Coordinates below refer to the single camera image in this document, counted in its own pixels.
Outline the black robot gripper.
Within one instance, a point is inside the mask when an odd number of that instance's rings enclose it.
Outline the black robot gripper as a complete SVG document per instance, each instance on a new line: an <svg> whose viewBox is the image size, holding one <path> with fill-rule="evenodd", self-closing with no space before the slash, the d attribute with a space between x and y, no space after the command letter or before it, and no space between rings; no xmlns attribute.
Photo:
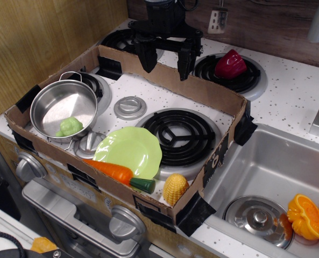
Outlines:
<svg viewBox="0 0 319 258"><path fill-rule="evenodd" d="M145 1L147 20L132 21L129 28L140 63L147 73L157 64L157 51L162 49L178 54L180 81L188 78L202 53L203 33L189 26L186 12L193 11L199 2L188 9L184 1Z"/></svg>

